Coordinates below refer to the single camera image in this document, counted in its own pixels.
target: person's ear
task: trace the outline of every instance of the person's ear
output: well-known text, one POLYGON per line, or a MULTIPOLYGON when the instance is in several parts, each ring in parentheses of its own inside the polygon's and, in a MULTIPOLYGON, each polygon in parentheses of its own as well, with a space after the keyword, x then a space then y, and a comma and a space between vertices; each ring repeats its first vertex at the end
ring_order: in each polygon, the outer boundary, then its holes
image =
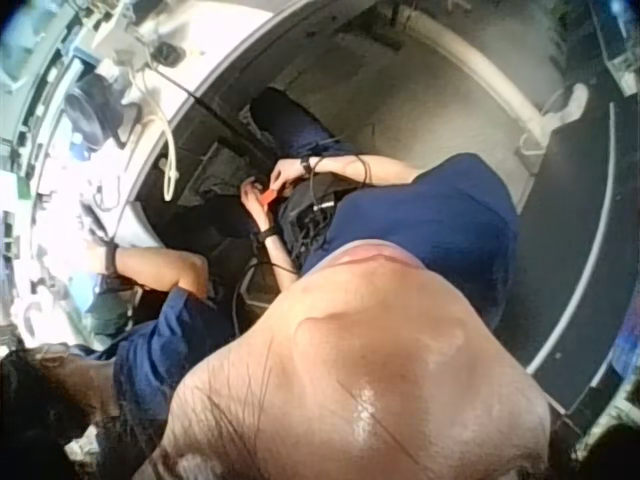
POLYGON ((65 344, 42 345, 32 350, 31 357, 35 364, 43 368, 59 368, 69 356, 69 346, 65 344))

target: orange object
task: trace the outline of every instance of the orange object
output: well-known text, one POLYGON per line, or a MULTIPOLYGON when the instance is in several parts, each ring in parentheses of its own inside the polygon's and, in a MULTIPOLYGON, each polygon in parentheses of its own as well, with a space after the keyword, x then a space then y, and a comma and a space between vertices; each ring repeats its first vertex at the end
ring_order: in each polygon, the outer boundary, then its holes
POLYGON ((277 196, 278 192, 270 188, 260 196, 260 203, 263 207, 266 207, 273 202, 277 196))

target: black wristband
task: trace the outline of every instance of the black wristband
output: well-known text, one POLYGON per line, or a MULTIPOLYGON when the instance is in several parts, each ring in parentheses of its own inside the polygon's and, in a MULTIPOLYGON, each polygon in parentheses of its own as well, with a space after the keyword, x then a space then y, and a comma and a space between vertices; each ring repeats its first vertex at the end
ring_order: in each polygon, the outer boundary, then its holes
POLYGON ((272 225, 266 230, 263 230, 262 232, 258 233, 256 235, 256 240, 260 245, 264 245, 264 242, 267 240, 267 238, 273 237, 274 235, 277 235, 277 234, 278 234, 278 227, 276 227, 275 225, 272 225))
POLYGON ((116 267, 116 251, 118 250, 118 245, 115 242, 109 242, 107 244, 107 248, 105 250, 104 255, 104 269, 107 275, 116 276, 118 275, 118 268, 116 267))
POLYGON ((311 175, 313 173, 313 168, 311 167, 311 157, 309 155, 305 155, 300 159, 300 165, 302 165, 305 175, 311 175))

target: navy blue shirt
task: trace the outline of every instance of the navy blue shirt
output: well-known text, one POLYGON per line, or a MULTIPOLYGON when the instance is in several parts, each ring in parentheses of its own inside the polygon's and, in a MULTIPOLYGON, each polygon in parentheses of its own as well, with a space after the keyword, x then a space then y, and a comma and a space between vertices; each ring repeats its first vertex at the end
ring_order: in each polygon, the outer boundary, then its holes
POLYGON ((178 383, 234 336, 226 315, 174 288, 158 320, 134 327, 94 358, 115 357, 116 396, 131 418, 166 420, 178 383))
POLYGON ((518 215, 500 177, 477 155, 455 155, 411 184, 348 195, 309 272, 356 240, 386 240, 458 288, 490 327, 504 307, 513 273, 518 215))

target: person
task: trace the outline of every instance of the person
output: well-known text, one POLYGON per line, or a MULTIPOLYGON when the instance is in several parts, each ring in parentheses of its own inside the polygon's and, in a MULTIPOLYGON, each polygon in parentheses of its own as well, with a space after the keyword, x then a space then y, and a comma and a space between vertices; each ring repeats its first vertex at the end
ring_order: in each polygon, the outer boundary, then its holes
POLYGON ((273 208, 253 179, 241 188, 281 293, 185 376, 162 441, 134 478, 544 471, 546 397, 491 334, 518 235, 502 180, 470 153, 427 172, 360 154, 276 89, 250 112, 282 158, 269 187, 292 192, 273 208), (347 190, 298 248, 291 222, 314 224, 323 207, 313 198, 293 209, 307 212, 300 219, 289 206, 320 174, 367 188, 347 190))
MULTIPOLYGON (((7 354, 0 361, 0 456, 31 455, 41 460, 32 467, 47 478, 72 478, 62 447, 93 424, 100 429, 99 478, 131 478, 162 435, 175 387, 231 341, 233 327, 207 299, 208 265, 199 255, 89 242, 78 257, 86 271, 115 270, 169 292, 167 299, 156 321, 132 328, 102 352, 46 344, 7 354), (44 456, 45 450, 51 455, 44 456)), ((45 478, 14 466, 15 478, 45 478)), ((10 478, 11 471, 3 472, 10 478)))

